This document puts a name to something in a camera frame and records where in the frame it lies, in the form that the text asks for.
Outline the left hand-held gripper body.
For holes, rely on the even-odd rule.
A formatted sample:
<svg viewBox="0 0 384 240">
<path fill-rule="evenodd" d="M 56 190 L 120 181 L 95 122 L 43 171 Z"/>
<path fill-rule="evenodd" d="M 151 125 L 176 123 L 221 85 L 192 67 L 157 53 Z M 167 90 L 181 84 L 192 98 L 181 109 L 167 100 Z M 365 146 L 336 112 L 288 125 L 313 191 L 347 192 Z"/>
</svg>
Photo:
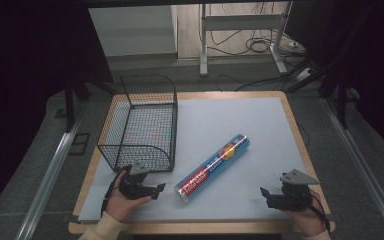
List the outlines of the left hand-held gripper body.
<svg viewBox="0 0 384 240">
<path fill-rule="evenodd" d="M 128 199 L 136 200 L 142 197 L 150 196 L 156 192 L 156 187 L 143 185 L 149 170 L 140 163 L 123 166 L 121 171 L 125 171 L 118 189 Z"/>
</svg>

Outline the dark monitor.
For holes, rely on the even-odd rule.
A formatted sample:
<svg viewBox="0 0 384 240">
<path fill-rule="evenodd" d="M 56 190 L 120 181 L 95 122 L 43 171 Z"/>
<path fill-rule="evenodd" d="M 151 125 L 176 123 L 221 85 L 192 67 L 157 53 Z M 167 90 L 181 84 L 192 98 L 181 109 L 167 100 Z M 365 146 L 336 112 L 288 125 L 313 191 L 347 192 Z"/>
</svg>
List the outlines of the dark monitor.
<svg viewBox="0 0 384 240">
<path fill-rule="evenodd" d="M 316 5 L 316 0 L 294 0 L 289 10 L 284 33 L 303 46 L 309 46 L 312 41 Z"/>
</svg>

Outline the black floor socket plate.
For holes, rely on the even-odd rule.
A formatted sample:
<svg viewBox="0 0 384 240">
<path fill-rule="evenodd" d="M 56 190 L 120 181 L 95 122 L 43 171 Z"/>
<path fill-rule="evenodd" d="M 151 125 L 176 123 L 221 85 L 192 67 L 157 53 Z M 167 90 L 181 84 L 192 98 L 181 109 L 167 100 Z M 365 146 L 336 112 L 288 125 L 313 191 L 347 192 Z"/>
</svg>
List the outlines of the black floor socket plate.
<svg viewBox="0 0 384 240">
<path fill-rule="evenodd" d="M 74 156 L 84 155 L 88 146 L 89 139 L 89 133 L 77 133 L 73 139 L 68 154 Z"/>
</svg>

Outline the white power strip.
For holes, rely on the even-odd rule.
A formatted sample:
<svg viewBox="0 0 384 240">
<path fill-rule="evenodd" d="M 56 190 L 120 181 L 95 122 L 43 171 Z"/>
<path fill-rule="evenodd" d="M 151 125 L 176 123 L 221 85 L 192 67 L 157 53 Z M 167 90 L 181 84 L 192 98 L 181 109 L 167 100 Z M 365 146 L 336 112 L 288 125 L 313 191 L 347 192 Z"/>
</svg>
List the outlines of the white power strip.
<svg viewBox="0 0 384 240">
<path fill-rule="evenodd" d="M 312 68 L 305 68 L 301 73 L 299 73 L 295 79 L 300 82 L 304 79 L 306 79 L 307 77 L 309 77 L 312 73 L 314 72 L 314 70 Z"/>
</svg>

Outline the white metal desk frame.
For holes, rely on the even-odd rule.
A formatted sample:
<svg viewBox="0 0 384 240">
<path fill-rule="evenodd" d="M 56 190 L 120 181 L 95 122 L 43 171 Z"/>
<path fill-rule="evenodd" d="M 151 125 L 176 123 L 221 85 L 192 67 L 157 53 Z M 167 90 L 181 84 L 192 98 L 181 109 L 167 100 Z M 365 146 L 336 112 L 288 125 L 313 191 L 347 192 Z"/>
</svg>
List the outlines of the white metal desk frame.
<svg viewBox="0 0 384 240">
<path fill-rule="evenodd" d="M 208 74 L 207 32 L 208 31 L 233 31 L 233 30 L 275 30 L 277 36 L 269 45 L 270 53 L 281 75 L 287 73 L 286 66 L 280 57 L 279 47 L 286 27 L 292 2 L 288 1 L 281 14 L 264 15 L 227 15 L 212 16 L 206 14 L 206 5 L 201 5 L 201 52 L 200 75 Z"/>
</svg>

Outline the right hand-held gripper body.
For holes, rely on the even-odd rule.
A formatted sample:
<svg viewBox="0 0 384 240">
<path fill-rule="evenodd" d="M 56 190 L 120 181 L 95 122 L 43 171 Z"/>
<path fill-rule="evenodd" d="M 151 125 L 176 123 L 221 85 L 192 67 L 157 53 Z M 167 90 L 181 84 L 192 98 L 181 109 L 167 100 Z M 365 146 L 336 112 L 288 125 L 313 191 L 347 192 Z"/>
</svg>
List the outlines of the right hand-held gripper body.
<svg viewBox="0 0 384 240">
<path fill-rule="evenodd" d="M 280 177 L 282 194 L 270 194 L 268 199 L 280 202 L 279 210 L 303 211 L 312 204 L 310 185 L 319 185 L 320 182 L 297 169 L 283 173 Z"/>
</svg>

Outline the white panel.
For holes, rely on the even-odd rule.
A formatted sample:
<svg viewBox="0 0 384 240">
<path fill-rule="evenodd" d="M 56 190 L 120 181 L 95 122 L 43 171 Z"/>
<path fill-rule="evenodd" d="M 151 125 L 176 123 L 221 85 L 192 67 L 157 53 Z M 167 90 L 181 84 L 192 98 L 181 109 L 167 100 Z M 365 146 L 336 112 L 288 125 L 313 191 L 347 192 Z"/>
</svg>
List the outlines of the white panel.
<svg viewBox="0 0 384 240">
<path fill-rule="evenodd" d="M 89 14 L 107 57 L 177 52 L 174 6 L 90 8 Z"/>
</svg>

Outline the black metal stand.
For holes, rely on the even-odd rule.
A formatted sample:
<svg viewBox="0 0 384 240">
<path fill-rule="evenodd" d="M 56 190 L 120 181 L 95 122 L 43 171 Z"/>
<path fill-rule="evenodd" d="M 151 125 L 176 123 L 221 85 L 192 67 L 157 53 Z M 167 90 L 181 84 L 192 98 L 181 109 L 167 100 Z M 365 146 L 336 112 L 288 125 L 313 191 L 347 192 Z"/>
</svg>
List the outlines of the black metal stand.
<svg viewBox="0 0 384 240">
<path fill-rule="evenodd" d="M 90 99 L 91 94 L 83 80 L 72 78 L 64 81 L 64 94 L 67 116 L 66 132 L 70 132 L 75 123 L 73 95 L 76 95 L 81 102 L 85 102 Z"/>
<path fill-rule="evenodd" d="M 328 98 L 332 95 L 334 90 L 337 90 L 337 120 L 344 129 L 347 129 L 347 81 L 345 78 L 345 73 L 341 67 L 329 66 L 326 68 L 325 79 L 323 80 L 318 92 L 322 98 Z"/>
</svg>

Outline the black wire basket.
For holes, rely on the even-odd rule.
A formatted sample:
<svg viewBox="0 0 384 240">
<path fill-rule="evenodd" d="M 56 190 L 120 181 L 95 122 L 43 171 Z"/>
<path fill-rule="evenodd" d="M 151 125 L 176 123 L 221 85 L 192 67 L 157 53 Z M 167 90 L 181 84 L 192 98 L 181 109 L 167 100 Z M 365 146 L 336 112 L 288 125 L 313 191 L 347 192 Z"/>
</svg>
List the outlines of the black wire basket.
<svg viewBox="0 0 384 240">
<path fill-rule="evenodd" d="M 177 115 L 177 90 L 170 78 L 154 74 L 123 76 L 97 148 L 113 171 L 140 163 L 152 172 L 171 172 Z"/>
</svg>

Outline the colourful foil roll box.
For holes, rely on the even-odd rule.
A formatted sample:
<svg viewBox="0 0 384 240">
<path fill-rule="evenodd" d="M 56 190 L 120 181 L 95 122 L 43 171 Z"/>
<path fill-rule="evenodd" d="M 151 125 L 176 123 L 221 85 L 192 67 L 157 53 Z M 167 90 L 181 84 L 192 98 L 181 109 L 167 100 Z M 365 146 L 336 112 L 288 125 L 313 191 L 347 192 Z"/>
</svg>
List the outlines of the colourful foil roll box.
<svg viewBox="0 0 384 240">
<path fill-rule="evenodd" d="M 250 140 L 238 134 L 178 182 L 174 189 L 184 203 L 188 203 L 229 167 L 249 147 Z"/>
</svg>

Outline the person's left hand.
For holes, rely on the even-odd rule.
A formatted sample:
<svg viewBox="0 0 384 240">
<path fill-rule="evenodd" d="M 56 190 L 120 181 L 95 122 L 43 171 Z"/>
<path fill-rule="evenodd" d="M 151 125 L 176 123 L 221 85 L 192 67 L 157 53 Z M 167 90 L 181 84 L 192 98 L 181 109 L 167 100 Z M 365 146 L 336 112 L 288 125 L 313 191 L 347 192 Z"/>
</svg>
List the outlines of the person's left hand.
<svg viewBox="0 0 384 240">
<path fill-rule="evenodd" d="M 117 222 L 122 223 L 135 208 L 142 206 L 152 200 L 150 196 L 142 197 L 136 200 L 126 198 L 118 189 L 119 183 L 122 177 L 125 175 L 125 171 L 122 171 L 115 180 L 109 196 L 107 197 L 107 205 L 105 212 L 115 219 Z"/>
</svg>

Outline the light blue table mat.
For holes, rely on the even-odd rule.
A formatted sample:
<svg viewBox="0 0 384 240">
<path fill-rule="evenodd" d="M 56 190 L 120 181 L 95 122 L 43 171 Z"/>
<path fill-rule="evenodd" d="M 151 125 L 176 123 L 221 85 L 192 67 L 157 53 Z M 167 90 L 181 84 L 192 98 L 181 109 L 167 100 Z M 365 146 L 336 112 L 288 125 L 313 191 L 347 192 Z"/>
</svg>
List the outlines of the light blue table mat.
<svg viewBox="0 0 384 240">
<path fill-rule="evenodd" d="M 184 203 L 175 185 L 238 134 L 249 138 L 247 150 Z M 267 207 L 260 188 L 277 193 L 283 173 L 303 168 L 298 141 L 280 98 L 178 100 L 174 169 L 150 172 L 146 184 L 166 183 L 165 189 L 130 218 L 139 222 L 281 219 L 283 213 Z M 102 198 L 114 175 L 101 155 L 81 220 L 99 218 Z"/>
</svg>

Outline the aluminium rail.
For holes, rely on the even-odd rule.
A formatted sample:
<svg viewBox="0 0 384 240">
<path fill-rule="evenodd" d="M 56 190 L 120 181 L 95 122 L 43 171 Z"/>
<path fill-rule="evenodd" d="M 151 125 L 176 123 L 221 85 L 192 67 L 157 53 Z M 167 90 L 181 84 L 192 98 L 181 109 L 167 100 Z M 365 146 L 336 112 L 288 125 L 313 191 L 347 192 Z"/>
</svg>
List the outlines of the aluminium rail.
<svg viewBox="0 0 384 240">
<path fill-rule="evenodd" d="M 325 106 L 328 115 L 338 132 L 338 135 L 343 142 L 345 148 L 348 151 L 348 154 L 351 157 L 352 162 L 356 166 L 357 171 L 359 172 L 364 184 L 370 192 L 372 199 L 374 200 L 377 208 L 379 209 L 383 219 L 384 219 L 384 191 L 375 178 L 373 171 L 370 169 L 369 165 L 366 162 L 366 159 L 363 157 L 360 149 L 355 143 L 350 132 L 343 127 L 336 117 L 337 111 L 335 110 L 334 105 L 327 99 L 322 99 L 321 102 Z"/>
<path fill-rule="evenodd" d="M 32 239 L 71 144 L 74 141 L 74 137 L 77 134 L 83 113 L 84 109 L 80 108 L 75 114 L 76 119 L 72 127 L 63 134 L 14 240 Z"/>
</svg>

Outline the person's right hand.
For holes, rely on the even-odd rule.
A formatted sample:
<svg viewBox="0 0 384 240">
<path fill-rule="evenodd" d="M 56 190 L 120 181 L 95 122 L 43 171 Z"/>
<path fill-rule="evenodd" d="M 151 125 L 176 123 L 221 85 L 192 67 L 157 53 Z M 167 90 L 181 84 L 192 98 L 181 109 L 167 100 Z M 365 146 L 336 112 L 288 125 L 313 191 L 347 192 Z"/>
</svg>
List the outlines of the person's right hand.
<svg viewBox="0 0 384 240">
<path fill-rule="evenodd" d="M 296 227 L 304 235 L 304 240 L 314 240 L 316 235 L 327 230 L 324 221 L 310 209 L 298 212 L 284 210 L 284 213 L 292 218 Z"/>
</svg>

